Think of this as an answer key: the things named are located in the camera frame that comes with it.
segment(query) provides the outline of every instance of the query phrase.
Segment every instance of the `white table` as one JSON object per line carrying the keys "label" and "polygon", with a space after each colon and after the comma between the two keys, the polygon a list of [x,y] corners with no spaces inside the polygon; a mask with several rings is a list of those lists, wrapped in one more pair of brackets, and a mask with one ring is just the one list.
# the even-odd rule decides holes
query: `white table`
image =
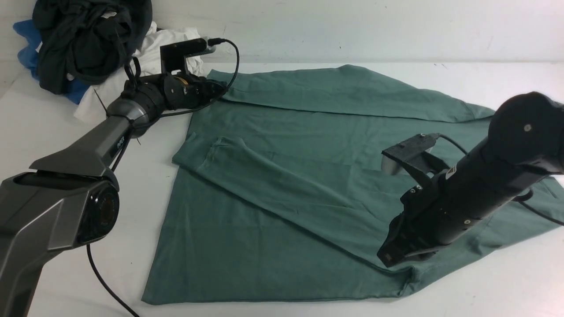
{"label": "white table", "polygon": [[[414,86],[440,90],[491,108],[539,90],[564,101],[564,64],[359,64]],[[336,67],[337,64],[243,64],[242,72]],[[232,64],[208,64],[232,71]],[[0,178],[27,170],[91,128],[74,119],[75,105],[42,91],[22,74],[0,100]],[[117,169],[121,210],[113,231],[92,246],[113,290],[148,316],[564,316],[564,230],[497,251],[401,300],[322,303],[210,303],[150,306],[140,301],[189,118],[161,120],[133,141]],[[29,316],[128,316],[92,273],[84,248],[49,262]]]}

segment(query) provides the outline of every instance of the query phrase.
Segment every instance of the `white cloth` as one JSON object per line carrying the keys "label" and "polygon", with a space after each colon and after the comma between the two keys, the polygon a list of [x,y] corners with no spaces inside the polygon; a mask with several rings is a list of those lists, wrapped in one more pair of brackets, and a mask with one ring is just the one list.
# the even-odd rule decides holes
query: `white cloth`
{"label": "white cloth", "polygon": [[[183,28],[177,30],[161,30],[157,32],[155,22],[151,24],[151,28],[147,36],[143,40],[141,49],[136,51],[134,56],[139,59],[141,65],[141,76],[154,75],[161,73],[161,54],[160,47],[175,42],[187,41],[189,39],[199,38],[200,35],[195,28]],[[203,61],[199,56],[187,59],[188,70],[197,76],[202,76]],[[100,95],[100,99],[107,107],[116,98],[118,98],[124,89],[124,83],[127,80],[125,71],[120,69],[111,75],[103,84],[90,86],[78,108],[74,112],[74,116],[82,122],[88,124],[98,124],[105,120],[104,108],[98,101],[94,89]]]}

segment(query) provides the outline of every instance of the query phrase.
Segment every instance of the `green cloth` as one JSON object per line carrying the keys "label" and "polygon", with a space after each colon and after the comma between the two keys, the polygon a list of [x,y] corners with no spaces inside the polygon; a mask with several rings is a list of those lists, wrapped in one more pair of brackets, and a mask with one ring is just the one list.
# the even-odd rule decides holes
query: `green cloth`
{"label": "green cloth", "polygon": [[[227,81],[231,75],[213,72]],[[146,303],[326,301],[413,294],[504,245],[555,225],[509,203],[426,262],[376,253],[415,181],[380,170],[381,151],[419,133],[467,149],[493,111],[343,66],[240,74],[194,114],[143,295]],[[440,141],[453,165],[462,153]],[[530,204],[560,218],[547,179]]]}

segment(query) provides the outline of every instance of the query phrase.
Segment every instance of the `white wall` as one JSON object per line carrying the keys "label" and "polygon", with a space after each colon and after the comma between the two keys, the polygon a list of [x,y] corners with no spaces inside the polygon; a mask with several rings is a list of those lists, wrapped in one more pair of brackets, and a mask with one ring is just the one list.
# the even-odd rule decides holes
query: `white wall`
{"label": "white wall", "polygon": [[[0,0],[0,60],[15,58],[22,41],[11,24],[30,17],[34,3]],[[161,27],[228,37],[246,61],[564,60],[563,0],[153,0],[153,7]]]}

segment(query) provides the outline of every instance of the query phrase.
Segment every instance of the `cable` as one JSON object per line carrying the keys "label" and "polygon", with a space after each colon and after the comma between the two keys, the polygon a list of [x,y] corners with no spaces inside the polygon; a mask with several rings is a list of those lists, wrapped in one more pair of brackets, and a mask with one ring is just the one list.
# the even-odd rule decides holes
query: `cable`
{"label": "cable", "polygon": [[125,150],[127,149],[127,145],[129,144],[130,140],[131,140],[131,138],[129,137],[129,135],[125,136],[124,146],[121,147],[120,154],[117,155],[116,161],[112,165],[112,171],[116,171],[116,167],[120,163],[121,158],[124,156]]}
{"label": "cable", "polygon": [[[453,144],[454,146],[456,146],[457,148],[459,148],[459,150],[461,150],[465,155],[468,154],[468,151],[466,151],[460,144],[458,144],[456,141],[454,141],[454,140],[451,139],[450,137],[447,137],[446,135],[443,135],[443,134],[439,134],[439,136],[440,136],[441,138],[443,138],[443,139],[449,141],[450,143],[452,143],[452,144]],[[558,225],[564,227],[564,222],[562,222],[562,221],[560,221],[560,220],[557,220],[557,219],[554,219],[554,218],[552,218],[552,217],[549,217],[549,216],[547,216],[547,215],[541,213],[540,211],[536,210],[535,208],[529,206],[529,204],[526,204],[524,201],[522,201],[522,199],[528,200],[528,199],[530,199],[532,196],[533,196],[533,191],[532,191],[532,189],[529,189],[529,192],[528,192],[528,193],[524,194],[523,196],[517,196],[517,197],[515,197],[516,200],[514,200],[514,201],[520,203],[523,207],[527,208],[530,212],[532,212],[532,213],[534,213],[534,214],[536,214],[536,215],[538,215],[538,216],[540,216],[540,217],[542,217],[542,218],[544,218],[544,219],[546,219],[546,220],[548,220],[548,221],[550,221],[550,222],[552,222],[552,223],[555,223],[555,224],[558,224]]]}
{"label": "cable", "polygon": [[541,213],[540,211],[536,210],[535,208],[529,206],[528,204],[526,204],[525,202],[519,202],[523,207],[527,208],[529,211],[533,212],[534,214],[543,217],[544,219],[553,222],[555,224],[559,224],[560,226],[564,227],[564,222],[560,221],[560,220],[556,220],[554,218],[551,218],[543,213]]}
{"label": "cable", "polygon": [[194,108],[194,109],[177,111],[177,112],[173,112],[173,113],[166,113],[164,115],[161,115],[161,118],[180,116],[180,115],[185,115],[187,113],[200,111],[200,110],[206,108],[207,106],[213,104],[214,102],[218,101],[221,97],[223,97],[229,91],[229,89],[231,88],[231,85],[233,85],[233,82],[237,78],[237,74],[239,74],[239,64],[241,62],[241,56],[239,54],[239,48],[237,47],[237,45],[235,45],[235,43],[231,42],[228,39],[224,39],[224,38],[212,38],[212,39],[208,40],[208,43],[211,46],[215,46],[215,45],[221,44],[221,43],[229,43],[235,49],[235,54],[237,55],[237,64],[235,66],[235,72],[233,73],[233,77],[231,78],[231,81],[227,84],[227,86],[225,86],[225,89],[223,90],[223,92],[220,95],[218,95],[214,99],[210,100],[210,102],[206,103],[205,105],[199,106],[199,107]]}
{"label": "cable", "polygon": [[124,301],[122,301],[121,298],[119,298],[119,296],[116,295],[111,290],[111,288],[108,286],[108,284],[106,284],[102,276],[100,276],[100,272],[98,272],[98,269],[94,264],[94,259],[92,259],[92,251],[90,250],[90,244],[86,245],[86,253],[88,254],[88,261],[90,262],[90,266],[92,267],[94,274],[96,275],[102,286],[106,289],[106,291],[113,297],[114,300],[120,303],[120,305],[123,306],[133,317],[140,317],[139,314],[137,314],[133,309],[131,309],[131,307],[129,307],[126,303],[124,303]]}
{"label": "cable", "polygon": [[459,148],[460,151],[462,151],[462,153],[464,153],[464,155],[468,155],[468,151],[466,151],[460,144],[458,144],[457,141],[454,141],[453,139],[451,139],[450,137],[447,137],[444,134],[440,134],[439,133],[439,137],[443,138],[447,141],[449,141],[450,143],[452,143],[455,147]]}
{"label": "cable", "polygon": [[[124,156],[125,150],[127,149],[127,145],[129,144],[130,140],[131,138],[129,136],[125,137],[124,146],[121,147],[120,154],[118,154],[116,161],[112,166],[112,171],[116,171],[117,165],[120,163],[121,158]],[[98,281],[100,281],[100,284],[102,284],[102,286],[113,297],[113,299],[115,299],[118,303],[120,303],[120,305],[123,306],[133,317],[140,317],[133,309],[131,309],[131,307],[129,307],[118,295],[116,295],[111,290],[108,284],[106,284],[106,282],[100,275],[100,272],[98,272],[96,265],[94,264],[94,259],[92,258],[92,251],[90,250],[90,244],[86,245],[86,253],[88,254],[88,261],[90,262],[90,267],[92,267],[94,275],[96,275]]]}

